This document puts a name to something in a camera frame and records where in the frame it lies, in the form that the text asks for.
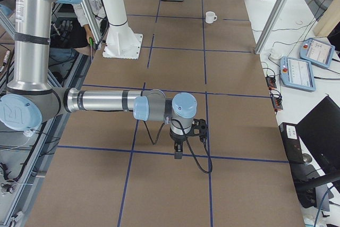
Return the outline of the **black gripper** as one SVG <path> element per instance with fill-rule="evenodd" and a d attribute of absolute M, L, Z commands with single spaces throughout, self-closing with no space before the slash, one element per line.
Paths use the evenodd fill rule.
<path fill-rule="evenodd" d="M 175 159 L 182 159 L 183 157 L 183 142 L 186 140 L 187 135 L 182 134 L 175 134 L 170 132 L 170 137 L 174 140 L 174 158 Z"/>

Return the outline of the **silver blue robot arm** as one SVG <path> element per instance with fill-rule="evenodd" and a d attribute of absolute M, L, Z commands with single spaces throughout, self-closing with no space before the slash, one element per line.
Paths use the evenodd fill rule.
<path fill-rule="evenodd" d="M 157 89 L 90 91 L 48 84 L 50 24 L 56 1 L 16 0 L 14 77 L 1 97 L 1 121 L 10 129 L 27 131 L 67 112 L 132 112 L 137 120 L 169 124 L 174 156 L 180 159 L 197 112 L 193 95 L 179 93 L 166 98 Z"/>

